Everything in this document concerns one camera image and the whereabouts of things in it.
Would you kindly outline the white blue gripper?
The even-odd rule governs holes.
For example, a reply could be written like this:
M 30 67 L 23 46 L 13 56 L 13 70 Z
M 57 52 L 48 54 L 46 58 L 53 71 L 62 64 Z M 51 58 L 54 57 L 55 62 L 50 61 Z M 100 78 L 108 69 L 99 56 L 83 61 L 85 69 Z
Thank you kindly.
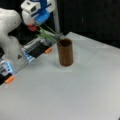
M 26 25 L 43 24 L 55 10 L 55 0 L 25 0 L 21 4 L 22 18 Z

